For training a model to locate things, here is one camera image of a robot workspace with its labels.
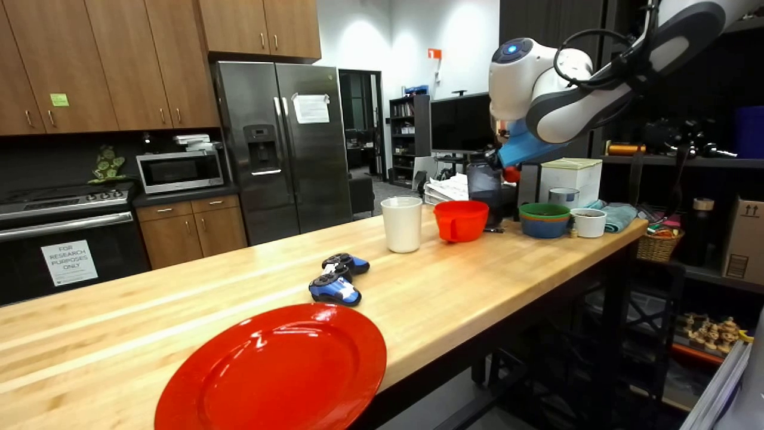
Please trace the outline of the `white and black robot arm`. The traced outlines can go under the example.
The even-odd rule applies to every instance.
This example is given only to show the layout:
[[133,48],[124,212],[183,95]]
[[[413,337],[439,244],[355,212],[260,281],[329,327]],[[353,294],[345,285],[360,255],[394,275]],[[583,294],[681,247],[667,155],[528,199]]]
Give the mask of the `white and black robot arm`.
[[562,44],[524,36],[502,44],[489,65],[489,112],[506,125],[525,122],[543,143],[568,143],[616,118],[637,93],[694,60],[764,0],[649,0],[637,39],[601,68]]

